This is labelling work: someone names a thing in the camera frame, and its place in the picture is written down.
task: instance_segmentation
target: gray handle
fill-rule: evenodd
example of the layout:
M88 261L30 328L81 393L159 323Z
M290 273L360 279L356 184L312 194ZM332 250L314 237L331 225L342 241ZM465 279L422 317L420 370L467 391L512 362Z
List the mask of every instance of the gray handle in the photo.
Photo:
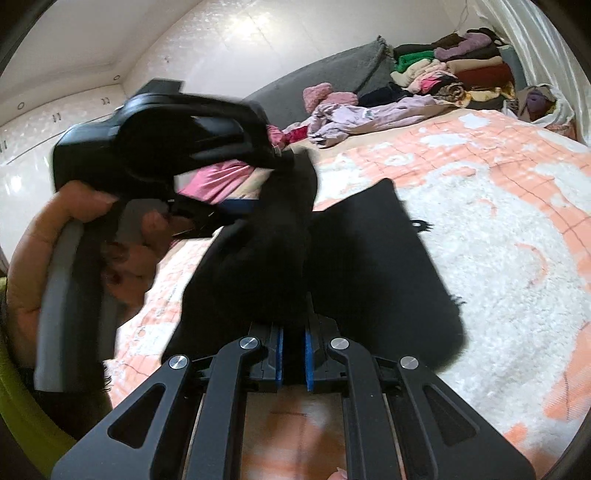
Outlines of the gray handle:
M125 305L103 288L101 245L105 241L142 243L142 217L167 209L161 200L134 199L116 203L93 222L72 220L64 227L51 257L39 315L37 390L102 388L102 362L114 356Z

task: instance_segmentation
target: pile of clothes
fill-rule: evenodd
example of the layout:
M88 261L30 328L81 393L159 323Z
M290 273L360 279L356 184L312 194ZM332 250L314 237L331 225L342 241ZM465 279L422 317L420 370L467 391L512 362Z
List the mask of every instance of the pile of clothes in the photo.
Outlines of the pile of clothes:
M502 40L490 29L453 33L430 45L400 45L393 49L391 73L398 96L431 95L459 108L501 111L515 99L515 80L498 47ZM368 94L374 99L375 92ZM363 104L365 98L359 99Z

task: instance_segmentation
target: orange and white blanket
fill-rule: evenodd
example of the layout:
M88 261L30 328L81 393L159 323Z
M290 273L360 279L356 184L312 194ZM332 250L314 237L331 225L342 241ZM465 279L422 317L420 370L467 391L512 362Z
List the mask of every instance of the orange and white blanket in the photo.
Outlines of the orange and white blanket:
M438 372L544 475L591 407L591 151L498 112L453 112L349 138L317 161L324 209L395 181L467 344ZM210 241L169 255L109 366L118 404L158 367ZM339 399L290 387L249 397L243 479L326 480L345 468Z

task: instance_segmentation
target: metal screw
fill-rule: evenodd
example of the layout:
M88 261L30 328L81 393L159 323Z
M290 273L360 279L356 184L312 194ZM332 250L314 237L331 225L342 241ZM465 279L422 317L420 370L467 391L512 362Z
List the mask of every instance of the metal screw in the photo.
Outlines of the metal screw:
M254 337L244 337L240 340L240 348L244 348L244 350L252 350L258 346L258 339Z
M181 370L189 363L189 359L184 355L175 355L168 361L168 365L173 370Z
M330 346L335 350L345 350L349 347L349 341L346 338L341 337L333 338L330 341Z
M407 370L414 370L418 367L418 360L413 356L403 356L400 359L400 365Z

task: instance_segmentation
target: green clothing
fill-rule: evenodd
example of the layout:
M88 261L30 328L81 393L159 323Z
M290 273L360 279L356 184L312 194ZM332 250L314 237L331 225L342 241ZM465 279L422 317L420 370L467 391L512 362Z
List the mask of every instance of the green clothing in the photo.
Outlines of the green clothing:
M398 58L398 65L396 65L396 71L398 73L404 73L407 71L407 68L409 68L413 63L416 63L422 59L432 60L434 58L435 53L433 50L426 50L420 51L418 53L409 53L407 55L402 55Z
M6 279L0 278L0 296L5 289ZM25 388L3 335L0 335L0 414L23 452L46 477L76 443L51 421Z

